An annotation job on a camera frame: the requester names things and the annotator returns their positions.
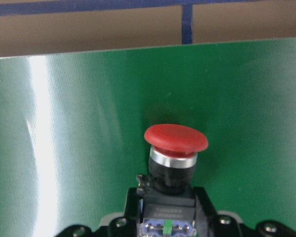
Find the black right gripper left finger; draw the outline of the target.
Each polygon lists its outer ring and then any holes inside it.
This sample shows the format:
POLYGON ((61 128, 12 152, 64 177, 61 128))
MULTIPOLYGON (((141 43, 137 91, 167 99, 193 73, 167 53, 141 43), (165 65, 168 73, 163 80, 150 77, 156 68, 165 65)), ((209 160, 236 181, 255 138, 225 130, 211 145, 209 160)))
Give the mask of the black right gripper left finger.
POLYGON ((140 198, 136 188, 130 188, 126 196, 123 215, 113 218, 107 225, 93 231, 90 227, 75 224, 66 227, 58 237, 138 237, 140 198))

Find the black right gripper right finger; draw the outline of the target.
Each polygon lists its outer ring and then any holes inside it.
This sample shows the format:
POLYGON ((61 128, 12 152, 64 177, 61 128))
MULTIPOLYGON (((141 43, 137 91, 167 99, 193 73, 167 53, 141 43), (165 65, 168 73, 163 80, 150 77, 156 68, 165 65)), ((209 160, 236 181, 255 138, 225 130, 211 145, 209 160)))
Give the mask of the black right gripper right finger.
POLYGON ((254 229, 232 214, 218 213, 203 187, 194 187, 196 229, 200 237, 296 237, 296 231, 274 220, 261 221, 254 229))

